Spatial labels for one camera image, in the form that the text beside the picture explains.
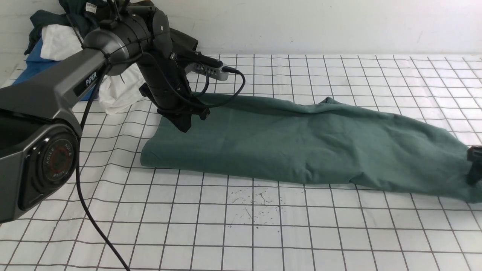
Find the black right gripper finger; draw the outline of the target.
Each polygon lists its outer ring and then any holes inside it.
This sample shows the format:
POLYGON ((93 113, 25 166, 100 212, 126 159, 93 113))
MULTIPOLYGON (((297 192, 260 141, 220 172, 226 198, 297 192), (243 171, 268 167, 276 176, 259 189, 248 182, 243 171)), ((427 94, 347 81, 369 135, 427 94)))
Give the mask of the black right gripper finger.
POLYGON ((467 151, 467 160, 471 162, 467 182, 475 186, 482 180, 482 146, 471 146, 467 151))

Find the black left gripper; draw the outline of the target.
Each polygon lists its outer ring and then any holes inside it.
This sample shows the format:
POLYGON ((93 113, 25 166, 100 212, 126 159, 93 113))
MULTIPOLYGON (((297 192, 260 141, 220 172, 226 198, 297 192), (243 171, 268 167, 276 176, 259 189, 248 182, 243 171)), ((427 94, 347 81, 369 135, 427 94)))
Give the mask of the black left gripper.
POLYGON ((192 96, 186 72, 175 60, 161 53, 143 53, 137 66, 158 113, 169 119, 179 131, 186 133, 191 128, 193 115, 201 120, 210 115, 210 110, 192 96))

